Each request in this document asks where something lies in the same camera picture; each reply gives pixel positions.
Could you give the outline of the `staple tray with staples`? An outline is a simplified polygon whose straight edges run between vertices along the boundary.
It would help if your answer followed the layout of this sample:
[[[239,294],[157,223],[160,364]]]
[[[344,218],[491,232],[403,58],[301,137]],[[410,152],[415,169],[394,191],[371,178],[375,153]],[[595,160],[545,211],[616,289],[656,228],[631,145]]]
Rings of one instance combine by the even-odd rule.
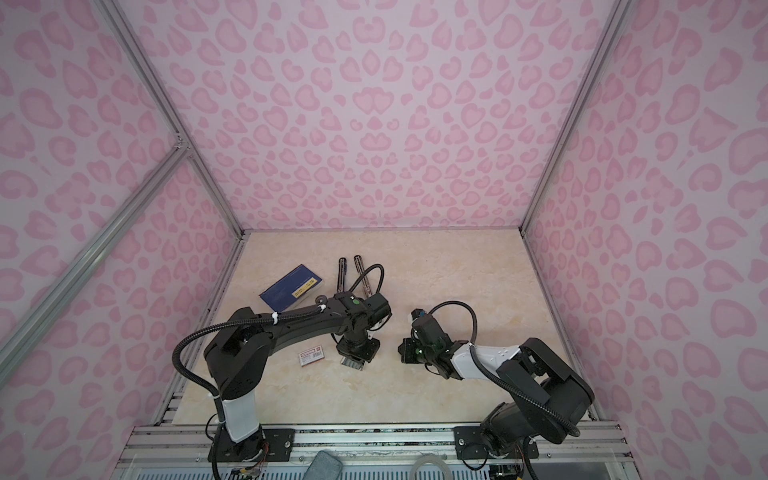
[[[358,361],[349,357],[343,357],[341,360],[341,364],[345,367],[352,368],[355,370],[362,371],[365,365],[364,361]]]

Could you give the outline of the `red white staple box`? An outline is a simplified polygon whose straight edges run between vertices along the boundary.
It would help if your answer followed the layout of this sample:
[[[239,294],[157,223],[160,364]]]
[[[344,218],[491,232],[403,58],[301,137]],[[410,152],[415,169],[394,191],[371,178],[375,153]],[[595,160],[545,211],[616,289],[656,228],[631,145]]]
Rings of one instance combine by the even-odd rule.
[[[301,367],[316,363],[325,358],[323,348],[318,345],[299,353],[299,362]]]

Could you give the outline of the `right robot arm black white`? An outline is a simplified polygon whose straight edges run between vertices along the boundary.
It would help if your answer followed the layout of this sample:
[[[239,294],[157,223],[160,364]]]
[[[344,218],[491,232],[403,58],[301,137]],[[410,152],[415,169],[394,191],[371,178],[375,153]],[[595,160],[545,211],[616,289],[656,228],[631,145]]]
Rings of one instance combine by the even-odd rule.
[[[520,457],[533,437],[561,444],[578,437],[578,423],[595,394],[545,342],[530,337],[519,346],[482,347],[453,340],[433,314],[411,313],[411,333],[398,347],[404,364],[423,364],[444,379],[486,380],[511,396],[459,440],[465,458],[486,453]]]

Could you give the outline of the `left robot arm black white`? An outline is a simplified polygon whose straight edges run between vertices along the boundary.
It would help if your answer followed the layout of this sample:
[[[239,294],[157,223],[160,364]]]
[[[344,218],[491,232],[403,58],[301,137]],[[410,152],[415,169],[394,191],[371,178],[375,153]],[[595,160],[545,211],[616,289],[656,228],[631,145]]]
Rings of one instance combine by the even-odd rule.
[[[338,338],[337,352],[355,364],[373,360],[380,341],[370,335],[391,315],[386,298],[339,293],[313,306],[282,313],[237,310],[204,351],[222,402],[229,439],[241,443],[260,429],[252,392],[269,357],[296,343],[323,335]]]

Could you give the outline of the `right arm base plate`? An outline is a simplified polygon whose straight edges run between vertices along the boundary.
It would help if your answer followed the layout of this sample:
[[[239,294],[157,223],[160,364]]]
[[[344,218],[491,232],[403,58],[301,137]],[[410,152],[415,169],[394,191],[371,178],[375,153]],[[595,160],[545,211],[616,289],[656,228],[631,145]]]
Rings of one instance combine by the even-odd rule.
[[[452,429],[456,456],[460,460],[531,460],[539,458],[539,449],[530,439],[504,439],[479,425]]]

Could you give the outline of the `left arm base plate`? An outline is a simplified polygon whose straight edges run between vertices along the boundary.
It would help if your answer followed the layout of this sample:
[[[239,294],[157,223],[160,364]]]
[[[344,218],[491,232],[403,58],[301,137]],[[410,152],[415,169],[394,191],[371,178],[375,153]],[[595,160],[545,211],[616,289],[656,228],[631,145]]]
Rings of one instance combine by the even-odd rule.
[[[293,449],[296,431],[288,428],[260,427],[246,439],[235,442],[222,427],[214,436],[215,445],[208,453],[209,462],[287,462]]]

